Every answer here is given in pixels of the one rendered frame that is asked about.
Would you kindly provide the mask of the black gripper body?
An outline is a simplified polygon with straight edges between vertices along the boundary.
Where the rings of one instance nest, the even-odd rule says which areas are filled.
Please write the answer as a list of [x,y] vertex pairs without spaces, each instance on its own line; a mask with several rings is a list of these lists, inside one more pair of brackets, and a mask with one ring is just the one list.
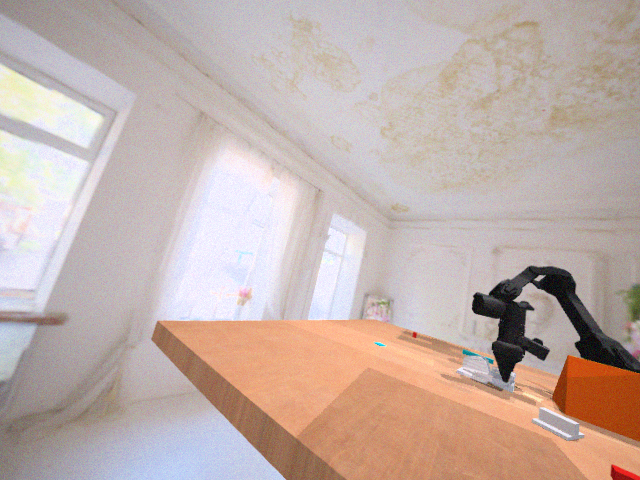
[[507,357],[522,359],[523,355],[525,355],[525,350],[523,348],[520,349],[520,346],[516,346],[516,344],[521,332],[523,332],[524,337],[525,325],[500,320],[498,327],[497,341],[492,343],[492,350]]

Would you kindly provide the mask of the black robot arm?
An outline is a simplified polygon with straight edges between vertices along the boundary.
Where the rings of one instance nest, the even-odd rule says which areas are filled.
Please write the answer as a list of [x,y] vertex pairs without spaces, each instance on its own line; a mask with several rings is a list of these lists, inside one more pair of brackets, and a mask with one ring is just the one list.
[[[535,278],[546,275],[540,281]],[[526,267],[513,279],[500,281],[489,295],[476,292],[473,297],[472,310],[475,314],[505,322],[526,325],[526,311],[534,310],[529,302],[514,302],[522,288],[533,283],[537,289],[546,291],[560,302],[560,306],[573,324],[580,341],[575,343],[581,358],[591,360],[607,366],[613,366],[626,371],[640,374],[640,362],[622,346],[621,343],[608,337],[584,307],[575,293],[575,280],[565,269],[553,266]],[[538,359],[545,361],[549,348],[543,346],[541,339],[533,340],[519,334],[516,346],[524,349]]]

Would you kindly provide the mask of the cyan rectangular bar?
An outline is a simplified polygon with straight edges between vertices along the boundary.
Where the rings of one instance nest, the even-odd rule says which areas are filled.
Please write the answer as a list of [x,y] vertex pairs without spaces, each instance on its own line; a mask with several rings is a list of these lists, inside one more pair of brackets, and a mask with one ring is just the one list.
[[[478,355],[478,354],[475,354],[474,352],[471,352],[471,351],[468,351],[468,350],[465,350],[465,349],[463,349],[463,352],[462,352],[462,353],[463,353],[463,354],[466,354],[466,355]],[[486,358],[487,358],[487,357],[486,357]],[[488,359],[488,361],[489,361],[489,363],[490,363],[490,364],[492,364],[492,365],[494,364],[494,360],[492,360],[492,359],[490,359],[490,358],[487,358],[487,359]]]

